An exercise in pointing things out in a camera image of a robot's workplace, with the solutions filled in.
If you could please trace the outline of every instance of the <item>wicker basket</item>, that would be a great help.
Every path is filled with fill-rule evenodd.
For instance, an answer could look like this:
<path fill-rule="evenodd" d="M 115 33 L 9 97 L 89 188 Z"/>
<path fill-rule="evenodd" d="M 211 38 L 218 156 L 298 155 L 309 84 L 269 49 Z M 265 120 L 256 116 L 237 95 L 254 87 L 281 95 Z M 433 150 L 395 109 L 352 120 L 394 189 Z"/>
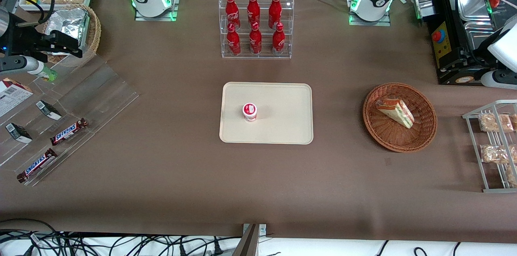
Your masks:
<path fill-rule="evenodd" d="M 101 32 L 100 21 L 99 21 L 97 15 L 95 14 L 95 12 L 92 10 L 92 8 L 85 6 L 83 4 L 69 4 L 61 10 L 73 10 L 73 9 L 77 9 L 77 8 L 87 11 L 88 14 L 90 15 L 90 22 L 88 25 L 88 35 L 86 37 L 87 50 L 83 53 L 83 57 L 80 59 L 74 57 L 74 59 L 67 59 L 66 63 L 64 63 L 64 61 L 63 61 L 63 63 L 61 63 L 61 65 L 63 65 L 63 66 L 79 67 L 79 66 L 85 65 L 85 63 L 90 61 L 90 59 L 92 59 L 95 56 L 95 54 L 97 52 L 97 48 L 99 46 L 99 42 L 100 42 L 100 32 Z M 48 26 L 48 22 L 46 22 L 44 24 L 43 32 L 45 32 L 47 26 Z M 67 57 L 65 55 L 48 55 L 48 54 L 47 54 L 47 56 L 48 56 L 48 62 L 51 62 L 51 63 L 58 63 L 62 59 Z"/>
<path fill-rule="evenodd" d="M 382 98 L 402 99 L 415 117 L 410 129 L 395 122 L 376 107 Z M 411 153 L 427 147 L 436 135 L 436 112 L 418 90 L 403 83 L 386 83 L 375 87 L 364 100 L 362 116 L 366 128 L 380 145 L 396 152 Z"/>

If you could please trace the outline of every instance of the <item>clear acrylic shelf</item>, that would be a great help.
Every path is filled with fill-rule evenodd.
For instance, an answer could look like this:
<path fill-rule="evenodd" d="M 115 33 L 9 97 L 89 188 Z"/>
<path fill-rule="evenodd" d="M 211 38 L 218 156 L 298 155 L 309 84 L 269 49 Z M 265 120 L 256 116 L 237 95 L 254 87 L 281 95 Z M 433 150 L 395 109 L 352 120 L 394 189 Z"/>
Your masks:
<path fill-rule="evenodd" d="M 481 114 L 494 114 L 499 132 L 483 132 L 479 127 L 478 116 Z M 517 192 L 517 186 L 508 182 L 506 173 L 512 173 L 517 178 L 517 158 L 513 158 L 510 145 L 517 144 L 515 131 L 503 132 L 499 114 L 517 114 L 517 100 L 498 100 L 484 107 L 475 109 L 462 116 L 467 120 L 467 127 L 471 135 L 472 144 L 478 159 L 479 169 L 483 178 L 483 192 Z M 482 145 L 503 146 L 510 164 L 485 163 L 481 160 Z"/>
<path fill-rule="evenodd" d="M 58 72 L 55 81 L 32 81 L 28 87 L 33 95 L 0 118 L 0 168 L 14 171 L 13 180 L 47 149 L 52 149 L 58 155 L 24 182 L 28 186 L 40 182 L 138 97 L 99 56 L 94 56 L 79 68 L 66 66 L 67 59 L 74 57 L 70 55 L 52 67 Z M 36 106 L 39 100 L 53 105 L 62 118 L 53 120 L 41 113 Z M 87 127 L 57 146 L 52 146 L 50 138 L 81 118 L 88 122 Z M 24 144 L 11 138 L 5 129 L 11 122 L 24 127 L 33 140 Z"/>
<path fill-rule="evenodd" d="M 241 53 L 237 56 L 231 55 L 227 43 L 227 15 L 226 0 L 219 0 L 219 29 L 221 33 L 221 55 L 224 58 L 233 59 L 290 59 L 292 56 L 292 28 L 294 22 L 294 0 L 280 0 L 282 4 L 282 17 L 280 21 L 284 24 L 284 33 L 286 34 L 285 48 L 282 55 L 273 55 L 273 29 L 268 27 L 269 6 L 271 0 L 257 0 L 260 6 L 260 32 L 262 33 L 262 52 L 260 54 L 252 54 L 250 51 L 251 27 L 248 22 L 248 2 L 249 0 L 235 0 L 239 7 L 240 29 L 237 31 L 240 38 Z"/>

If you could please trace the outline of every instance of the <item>clear plastic panel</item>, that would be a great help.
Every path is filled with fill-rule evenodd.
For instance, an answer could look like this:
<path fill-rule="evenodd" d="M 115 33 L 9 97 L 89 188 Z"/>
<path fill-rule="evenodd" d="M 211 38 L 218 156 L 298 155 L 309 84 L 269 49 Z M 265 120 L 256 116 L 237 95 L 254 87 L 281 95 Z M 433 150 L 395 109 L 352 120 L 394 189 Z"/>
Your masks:
<path fill-rule="evenodd" d="M 65 63 L 61 65 L 62 62 L 52 67 L 58 72 L 55 81 L 49 83 L 36 79 L 30 83 L 28 86 L 34 94 L 15 107 L 12 114 L 9 112 L 0 118 L 0 168 L 14 171 L 13 180 L 49 148 L 57 153 L 57 158 L 35 171 L 24 182 L 25 185 L 33 186 L 40 182 L 138 97 L 99 56 L 94 56 L 79 68 L 68 67 Z M 53 105 L 61 114 L 61 119 L 53 120 L 45 116 L 36 106 L 39 100 Z M 50 138 L 81 118 L 88 122 L 87 127 L 52 146 Z M 10 122 L 24 127 L 33 140 L 24 144 L 11 138 L 5 129 Z"/>
<path fill-rule="evenodd" d="M 235 59 L 290 59 L 292 56 L 292 29 L 294 26 L 294 0 L 280 0 L 282 4 L 281 22 L 284 24 L 284 33 L 286 34 L 284 51 L 280 56 L 273 55 L 273 29 L 268 26 L 269 6 L 271 0 L 257 0 L 261 9 L 260 32 L 262 33 L 262 52 L 252 54 L 250 51 L 251 27 L 248 23 L 248 2 L 249 0 L 235 0 L 239 7 L 240 29 L 237 33 L 240 38 L 241 53 L 233 56 L 227 45 L 227 15 L 226 0 L 219 0 L 219 29 L 221 33 L 221 55 L 224 58 Z"/>

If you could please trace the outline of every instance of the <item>table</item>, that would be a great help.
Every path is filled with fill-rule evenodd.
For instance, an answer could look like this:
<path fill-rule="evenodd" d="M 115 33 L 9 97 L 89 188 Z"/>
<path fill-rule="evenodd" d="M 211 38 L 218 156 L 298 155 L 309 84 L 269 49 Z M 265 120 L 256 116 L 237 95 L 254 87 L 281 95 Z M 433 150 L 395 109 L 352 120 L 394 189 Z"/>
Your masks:
<path fill-rule="evenodd" d="M 37 186 L 0 171 L 0 216 L 61 231 L 238 235 L 264 222 L 278 237 L 514 243 L 517 195 L 481 192 L 460 115 L 515 92 L 438 85 L 410 2 L 393 3 L 391 27 L 349 26 L 344 0 L 295 3 L 292 59 L 239 61 L 220 57 L 218 0 L 181 0 L 173 23 L 94 0 L 98 54 L 140 97 Z M 230 81 L 310 85 L 313 142 L 221 142 Z M 393 153 L 367 133 L 363 100 L 386 82 L 434 104 L 438 131 L 423 151 Z"/>

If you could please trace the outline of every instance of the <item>coca-cola bottle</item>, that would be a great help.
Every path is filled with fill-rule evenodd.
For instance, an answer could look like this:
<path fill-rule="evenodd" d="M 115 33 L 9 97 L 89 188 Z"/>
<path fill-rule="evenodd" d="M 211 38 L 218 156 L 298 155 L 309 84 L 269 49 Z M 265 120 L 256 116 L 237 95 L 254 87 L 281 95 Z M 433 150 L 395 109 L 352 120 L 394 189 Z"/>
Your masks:
<path fill-rule="evenodd" d="M 262 33 L 260 33 L 257 22 L 251 24 L 250 51 L 253 54 L 259 54 L 262 51 Z"/>
<path fill-rule="evenodd" d="M 271 6 L 269 6 L 269 28 L 275 29 L 277 23 L 280 22 L 280 17 L 282 17 L 282 5 L 280 4 L 280 0 L 273 0 Z"/>
<path fill-rule="evenodd" d="M 280 56 L 284 51 L 284 41 L 286 34 L 284 34 L 284 24 L 277 23 L 277 30 L 273 33 L 273 55 Z"/>
<path fill-rule="evenodd" d="M 239 34 L 235 32 L 235 25 L 228 24 L 228 34 L 227 34 L 228 47 L 230 50 L 230 54 L 232 56 L 237 56 L 240 54 L 240 39 Z"/>
<path fill-rule="evenodd" d="M 235 0 L 227 0 L 226 11 L 228 23 L 233 24 L 235 30 L 238 30 L 240 28 L 239 7 L 235 4 Z"/>
<path fill-rule="evenodd" d="M 248 4 L 248 21 L 250 25 L 257 22 L 260 26 L 260 6 L 257 0 L 250 0 Z"/>

